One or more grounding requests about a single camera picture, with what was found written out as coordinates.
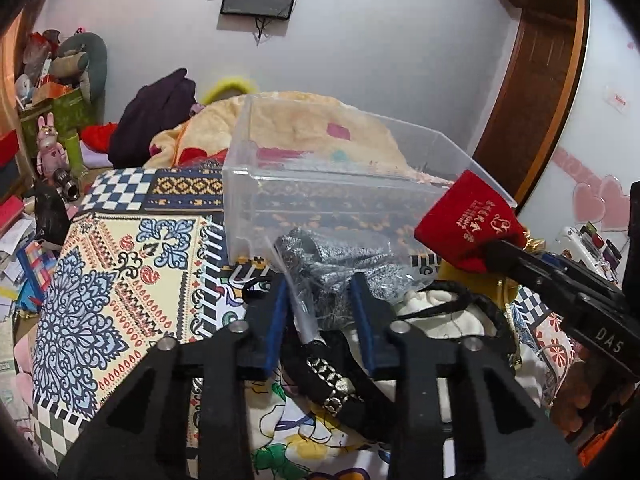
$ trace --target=black bag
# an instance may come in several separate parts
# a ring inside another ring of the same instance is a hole
[[[124,110],[109,139],[109,161],[113,167],[138,168],[151,158],[153,137],[189,120],[196,103],[196,83],[180,68],[149,86],[143,86]]]
[[[36,197],[35,239],[48,242],[47,249],[61,249],[71,226],[71,220],[66,214],[65,202],[58,194],[58,190],[45,182],[35,180],[33,188]]]

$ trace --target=white wall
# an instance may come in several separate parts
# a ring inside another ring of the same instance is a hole
[[[584,56],[584,65],[558,148],[564,148],[577,161],[569,168],[561,168],[550,161],[536,187],[522,208],[518,219],[531,229],[531,234],[554,240],[560,229],[585,223],[579,221],[574,203],[579,203],[576,195],[577,180],[572,174],[586,174],[579,171],[587,168],[600,179],[614,176],[628,195],[631,184],[640,180],[638,153],[640,153],[640,53],[638,42],[634,40],[625,23],[607,0],[590,0],[589,34]],[[626,102],[623,110],[611,105],[612,95],[618,95]],[[593,201],[601,200],[600,189],[591,187]],[[620,211],[618,228],[607,227],[599,219],[598,209],[590,219],[600,235],[610,239],[623,255],[618,267],[622,278],[626,264],[626,225],[628,208],[622,207],[620,196],[609,199],[603,196],[605,211]]]
[[[298,0],[260,47],[253,20],[220,17],[221,2],[47,0],[36,30],[82,26],[104,38],[107,121],[142,85],[185,66],[199,95],[221,76],[247,76],[261,90],[332,95],[429,126],[463,148],[513,46],[500,0]]]

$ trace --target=patterned blanket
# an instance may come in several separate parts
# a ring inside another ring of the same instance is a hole
[[[389,225],[397,233],[404,225]],[[414,266],[436,272],[434,254]],[[96,180],[71,225],[44,301],[34,350],[36,441],[57,469],[108,395],[165,335],[183,343],[244,316],[242,284],[265,262],[228,261],[217,169],[115,170]],[[540,298],[521,289],[523,342],[544,350],[549,400],[572,360],[568,339]],[[194,381],[187,446],[197,454]],[[281,370],[246,383],[256,478],[386,478],[389,451],[345,428],[298,394]],[[193,476],[194,461],[190,463]]]

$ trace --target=green box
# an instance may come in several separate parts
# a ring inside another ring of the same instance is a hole
[[[46,116],[49,112],[53,113],[58,140],[80,134],[85,127],[95,124],[94,108],[82,98],[79,88],[56,99],[45,99],[34,107],[21,111],[18,115],[22,135],[32,158],[38,155],[38,117]]]

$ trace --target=gray sequined fabric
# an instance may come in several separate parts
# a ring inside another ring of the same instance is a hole
[[[402,263],[389,241],[375,234],[296,228],[279,237],[275,247],[293,281],[295,300],[316,313],[321,330],[353,322],[348,286],[356,272],[366,275],[376,298],[391,304],[432,281]]]

